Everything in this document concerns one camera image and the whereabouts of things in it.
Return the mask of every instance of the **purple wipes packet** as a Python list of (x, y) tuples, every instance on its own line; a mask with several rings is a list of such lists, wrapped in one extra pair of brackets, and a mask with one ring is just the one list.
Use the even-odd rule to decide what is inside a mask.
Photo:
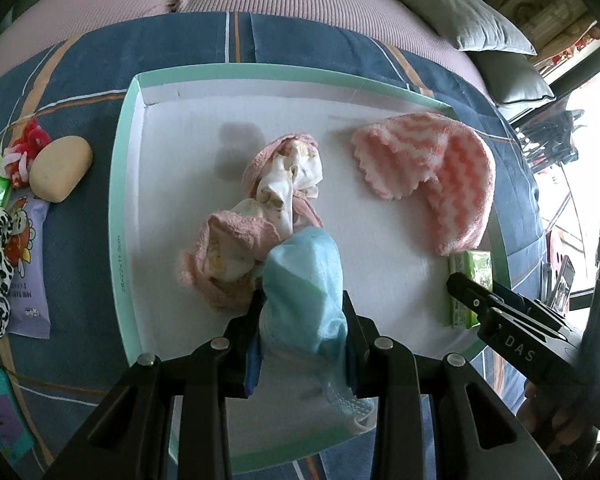
[(13, 266), (7, 332), (39, 339), (49, 339), (51, 329), (42, 273), (42, 224), (48, 210), (49, 202), (35, 196), (30, 187), (11, 191), (7, 211), (13, 231), (4, 247)]

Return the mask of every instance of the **pink fuzzy fabric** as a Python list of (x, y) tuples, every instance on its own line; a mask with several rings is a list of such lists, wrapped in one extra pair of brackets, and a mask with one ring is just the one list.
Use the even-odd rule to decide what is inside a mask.
[(258, 262), (264, 262), (269, 251), (281, 242), (280, 237), (273, 224), (264, 218), (220, 211), (207, 219), (198, 235), (195, 251), (183, 255), (183, 279), (194, 285), (212, 306), (243, 310), (249, 306), (253, 295), (251, 273), (248, 272), (234, 282), (224, 283), (205, 272), (204, 264), (212, 228), (229, 234), (247, 248)]
[[(242, 186), (247, 192), (248, 197), (256, 197), (256, 191), (258, 190), (258, 184), (260, 183), (260, 173), (265, 164), (282, 148), (286, 140), (303, 140), (314, 148), (318, 147), (318, 143), (309, 134), (288, 134), (270, 142), (255, 156), (247, 166), (247, 169), (244, 170)], [(294, 195), (293, 208), (295, 213), (307, 217), (313, 226), (323, 227), (322, 220), (302, 194), (297, 193)]]
[(436, 252), (477, 247), (489, 220), (495, 162), (472, 128), (433, 113), (415, 113), (357, 130), (351, 143), (374, 192), (409, 196), (421, 183), (433, 209)]

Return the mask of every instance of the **dark blue fabric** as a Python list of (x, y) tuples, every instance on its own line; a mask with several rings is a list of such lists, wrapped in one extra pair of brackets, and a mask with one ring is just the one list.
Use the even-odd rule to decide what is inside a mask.
[[(225, 38), (227, 19), (229, 38)], [(94, 159), (92, 168), (74, 192), (49, 209), (43, 258), (51, 336), (49, 340), (10, 336), (19, 374), (49, 383), (108, 390), (126, 369), (112, 300), (107, 245), (110, 157), (122, 105), (119, 97), (123, 95), (119, 93), (116, 97), (112, 91), (124, 91), (133, 76), (141, 72), (224, 62), (227, 51), (228, 60), (236, 61), (237, 44), (240, 62), (323, 68), (417, 91), (399, 63), (378, 42), (305, 20), (225, 12), (168, 14), (85, 34), (53, 70), (36, 109), (40, 125), (51, 136), (86, 138)], [(55, 49), (37, 54), (0, 78), (0, 131), (10, 117), (19, 117), (24, 96)], [(513, 131), (490, 102), (457, 75), (431, 61), (403, 54), (435, 97), (450, 104), (463, 122), (482, 132), (492, 149), (496, 160), (494, 204), (510, 274), (521, 279), (517, 292), (537, 297), (540, 273), (537, 264), (546, 252), (536, 202), (537, 188)], [(67, 98), (99, 92), (109, 92), (112, 97), (88, 105), (57, 107), (53, 113), (41, 111)], [(0, 142), (7, 144), (8, 140), (8, 136), (0, 135)], [(87, 403), (53, 400), (22, 391), (40, 435), (51, 453), (57, 455), (91, 411), (90, 404), (97, 403), (100, 397), (80, 392), (59, 393), (51, 387), (45, 389), (26, 380), (21, 382), (48, 396)], [(371, 434), (359, 437), (351, 445), (371, 438)], [(337, 455), (334, 450), (327, 454)], [(369, 457), (368, 452), (356, 449), (342, 461), (355, 463), (362, 470)], [(277, 478), (284, 478), (291, 471), (290, 465), (282, 467), (284, 472), (279, 471)], [(329, 468), (337, 469), (333, 464)], [(34, 472), (30, 478), (39, 475), (39, 471)], [(268, 477), (263, 474), (244, 477), (254, 478)]]

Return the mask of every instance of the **metal bolt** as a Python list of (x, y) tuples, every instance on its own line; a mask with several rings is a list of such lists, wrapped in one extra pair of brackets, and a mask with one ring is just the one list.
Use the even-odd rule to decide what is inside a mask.
[(231, 342), (225, 337), (216, 337), (211, 340), (211, 348), (214, 350), (226, 350)]
[(138, 356), (136, 362), (140, 366), (152, 367), (155, 364), (155, 354), (152, 354), (151, 352), (144, 352)]
[(394, 347), (394, 342), (391, 341), (391, 339), (389, 339), (388, 337), (378, 337), (374, 341), (374, 345), (376, 346), (376, 348), (379, 348), (381, 350), (390, 350)]
[(446, 360), (450, 365), (455, 366), (457, 368), (464, 366), (464, 363), (466, 362), (466, 359), (460, 354), (449, 354), (448, 356), (446, 356)]

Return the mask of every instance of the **blue tablecloth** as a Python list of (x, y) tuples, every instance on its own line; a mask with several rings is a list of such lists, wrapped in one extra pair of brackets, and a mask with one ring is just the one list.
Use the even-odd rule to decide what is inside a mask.
[[(34, 427), (35, 456), (18, 466), (23, 478), (40, 476), (37, 462), (44, 468), (58, 454), (127, 366), (107, 253), (109, 165), (125, 89), (140, 72), (216, 62), (335, 70), (432, 93), (451, 105), (462, 122), (482, 133), (496, 160), (494, 204), (512, 286), (530, 298), (539, 294), (546, 247), (538, 189), (512, 128), (459, 76), (409, 52), (397, 55), (360, 34), (292, 18), (168, 14), (101, 28), (51, 47), (0, 78), (0, 146), (8, 144), (13, 121), (35, 113), (51, 136), (84, 137), (94, 153), (84, 180), (64, 202), (52, 205), (46, 218), (51, 338), (10, 335), (0, 344), (0, 364), (19, 377), (20, 405)], [(286, 467), (297, 476), (295, 465)]]

